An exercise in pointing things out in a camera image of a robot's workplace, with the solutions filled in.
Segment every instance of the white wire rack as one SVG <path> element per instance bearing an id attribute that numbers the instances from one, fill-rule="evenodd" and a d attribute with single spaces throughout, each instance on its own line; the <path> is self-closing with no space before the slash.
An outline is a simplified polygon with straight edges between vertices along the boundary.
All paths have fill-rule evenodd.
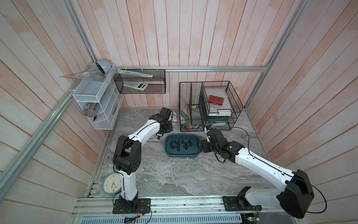
<path id="1" fill-rule="evenodd" d="M 88 118 L 94 129 L 112 130 L 115 116 L 118 114 L 124 96 L 118 98 L 118 90 L 111 79 L 115 73 L 114 65 L 103 81 L 82 80 L 73 93 L 73 97 L 83 110 L 88 103 L 99 103 L 99 109 L 94 118 Z"/>
<path id="2" fill-rule="evenodd" d="M 73 93 L 75 100 L 77 102 L 99 103 L 115 73 L 114 65 L 111 65 L 111 67 L 110 72 L 103 81 L 82 80 Z M 96 69 L 96 65 L 93 65 L 90 71 Z"/>

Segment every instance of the red wallet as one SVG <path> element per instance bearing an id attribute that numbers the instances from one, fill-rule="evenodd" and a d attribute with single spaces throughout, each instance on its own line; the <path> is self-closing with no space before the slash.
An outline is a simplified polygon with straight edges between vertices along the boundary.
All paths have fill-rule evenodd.
<path id="1" fill-rule="evenodd" d="M 210 95 L 208 99 L 209 103 L 222 106 L 224 103 L 224 98 Z"/>

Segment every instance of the dark teal tray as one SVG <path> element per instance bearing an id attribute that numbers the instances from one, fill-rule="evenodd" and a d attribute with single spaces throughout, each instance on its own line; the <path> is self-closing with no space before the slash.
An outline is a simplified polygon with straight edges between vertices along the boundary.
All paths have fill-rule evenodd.
<path id="1" fill-rule="evenodd" d="M 176 148 L 172 149 L 169 145 L 171 140 L 184 140 L 185 142 L 190 140 L 193 145 L 189 146 L 188 150 L 186 150 L 184 144 L 180 143 L 180 151 L 178 151 Z M 198 142 L 198 136 L 193 134 L 170 134 L 165 138 L 165 152 L 172 158 L 195 158 L 200 153 Z"/>

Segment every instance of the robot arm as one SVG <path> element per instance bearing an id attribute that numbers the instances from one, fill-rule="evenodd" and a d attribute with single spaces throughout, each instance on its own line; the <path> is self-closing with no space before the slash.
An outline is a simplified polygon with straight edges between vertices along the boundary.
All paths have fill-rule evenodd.
<path id="1" fill-rule="evenodd" d="M 222 158 L 245 166 L 270 181 L 277 189 L 254 189 L 245 187 L 236 200 L 245 209 L 248 206 L 267 205 L 281 207 L 296 218 L 303 218 L 310 206 L 314 193 L 308 175 L 280 167 L 249 151 L 244 145 L 227 142 L 220 130 L 211 125 L 205 128 L 207 140 L 203 141 L 203 152 L 214 152 Z"/>
<path id="2" fill-rule="evenodd" d="M 149 120 L 136 132 L 128 136 L 122 135 L 117 141 L 113 163 L 121 174 L 123 184 L 120 200 L 129 210 L 136 207 L 138 198 L 135 172 L 141 163 L 142 144 L 154 134 L 163 136 L 163 134 L 173 131 L 171 124 L 173 116 L 175 116 L 174 112 L 167 108 L 162 108 L 159 114 L 150 116 Z"/>

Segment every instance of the marble countertop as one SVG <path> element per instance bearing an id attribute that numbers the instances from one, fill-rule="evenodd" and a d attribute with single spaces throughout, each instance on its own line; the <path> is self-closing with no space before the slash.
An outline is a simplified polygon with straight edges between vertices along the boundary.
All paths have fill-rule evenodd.
<path id="1" fill-rule="evenodd" d="M 113 172 L 113 153 L 117 139 L 138 130 L 159 109 L 121 110 L 110 150 L 101 170 L 100 184 Z M 243 110 L 235 124 L 250 135 L 250 150 L 267 159 L 257 135 Z M 206 139 L 204 132 L 180 132 L 179 123 L 173 124 L 173 133 L 195 134 Z M 247 146 L 247 134 L 240 129 L 223 130 L 230 141 Z M 136 172 L 136 186 L 140 196 L 228 195 L 238 194 L 245 186 L 271 188 L 273 185 L 244 166 L 227 160 L 219 163 L 214 153 L 200 153 L 196 158 L 170 158 L 164 151 L 165 137 L 158 140 L 154 135 L 142 145 L 141 165 Z M 95 197 L 110 197 L 98 189 Z"/>

